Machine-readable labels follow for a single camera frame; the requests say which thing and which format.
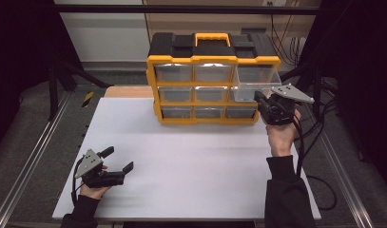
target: person's arm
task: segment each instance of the person's arm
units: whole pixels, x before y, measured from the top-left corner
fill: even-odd
[[[272,154],[267,158],[272,179],[267,182],[265,227],[316,227],[305,183],[294,171],[291,146],[296,128],[291,123],[267,125],[266,130]]]
[[[101,197],[110,187],[89,188],[85,184],[81,186],[78,201],[71,214],[66,214],[62,220],[62,228],[95,228],[98,222],[94,215]]]

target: black curtain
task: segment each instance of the black curtain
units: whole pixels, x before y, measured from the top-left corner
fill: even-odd
[[[58,12],[42,11],[33,4],[52,0],[0,0],[0,141],[19,108],[19,95],[48,80],[48,70],[66,90],[76,87],[66,62],[83,69]]]
[[[332,24],[317,19],[304,47],[303,62],[312,56],[321,31]],[[331,46],[318,68],[323,77],[338,80],[344,121],[361,154],[387,182],[387,0],[352,1],[328,42]]]

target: black sleeve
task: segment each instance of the black sleeve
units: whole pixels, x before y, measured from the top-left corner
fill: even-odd
[[[267,158],[267,162],[272,179],[267,182],[265,227],[316,227],[305,183],[294,172],[293,156]]]
[[[63,217],[62,228],[95,228],[98,222],[94,219],[99,201],[85,196],[79,196],[71,214]]]

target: plastic drawer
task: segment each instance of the plastic drawer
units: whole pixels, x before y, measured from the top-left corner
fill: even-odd
[[[197,82],[230,82],[232,65],[202,64],[194,67],[195,81]]]
[[[271,65],[238,65],[235,73],[237,81],[234,82],[239,88],[270,88],[281,85],[280,75]]]
[[[223,115],[223,110],[223,106],[195,106],[198,119],[219,119]]]
[[[227,87],[208,87],[197,86],[196,89],[196,101],[197,102],[224,102],[226,101]]]
[[[161,106],[163,118],[190,118],[191,106]]]
[[[165,64],[154,67],[159,82],[192,81],[192,65]]]
[[[252,119],[256,110],[255,106],[228,106],[225,110],[225,118]]]
[[[235,102],[254,102],[255,101],[255,91],[257,89],[233,89],[234,100]]]
[[[160,100],[162,102],[190,102],[192,87],[176,86],[158,87],[160,93]]]

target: white wall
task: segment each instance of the white wall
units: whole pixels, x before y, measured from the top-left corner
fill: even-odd
[[[141,0],[55,0],[56,4],[142,5]],[[61,13],[81,62],[145,62],[148,33],[143,14]]]

